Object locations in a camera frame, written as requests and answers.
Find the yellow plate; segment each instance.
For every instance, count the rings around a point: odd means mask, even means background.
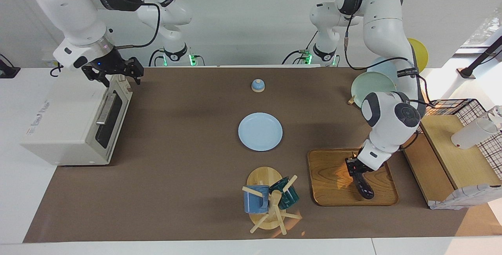
[[[411,46],[413,46],[413,50],[415,51],[418,71],[423,71],[425,69],[425,66],[427,66],[427,62],[429,61],[429,52],[427,51],[427,48],[425,48],[425,45],[420,41],[414,38],[409,38],[408,41]]]

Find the wire mesh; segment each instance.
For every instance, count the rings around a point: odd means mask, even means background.
[[[456,115],[464,126],[474,121],[482,113],[484,107],[476,99],[447,99],[431,102],[435,108],[427,108],[426,116]],[[477,145],[498,178],[502,180],[502,133],[492,135]]]

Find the brown tabletop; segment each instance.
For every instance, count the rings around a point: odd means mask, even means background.
[[[428,209],[401,153],[389,160],[400,201],[388,207],[320,207],[311,197],[307,153],[361,146],[370,131],[348,106],[351,69],[146,69],[110,165],[58,167],[25,242],[325,239],[500,234],[487,205]],[[254,93],[261,78],[266,90]],[[266,112],[283,126],[271,151],[237,136],[246,115]],[[287,236],[252,228],[242,185],[255,168],[298,175],[303,219]]]

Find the mug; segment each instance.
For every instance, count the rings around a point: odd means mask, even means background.
[[[282,180],[274,183],[269,188],[269,193],[272,193],[274,190],[279,190],[282,193],[281,201],[279,201],[279,209],[285,210],[294,205],[294,203],[298,202],[300,197],[296,193],[296,190],[293,186],[290,186],[286,192],[283,192],[282,189],[289,182],[289,178],[285,177]]]
[[[244,211],[248,214],[263,214],[269,211],[269,186],[267,185],[247,185],[263,194],[263,197],[253,195],[244,191]]]

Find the white cloth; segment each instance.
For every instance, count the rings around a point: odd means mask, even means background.
[[[502,187],[491,187],[488,184],[473,185],[459,188],[452,192],[444,201],[429,201],[431,209],[460,210],[502,198]]]

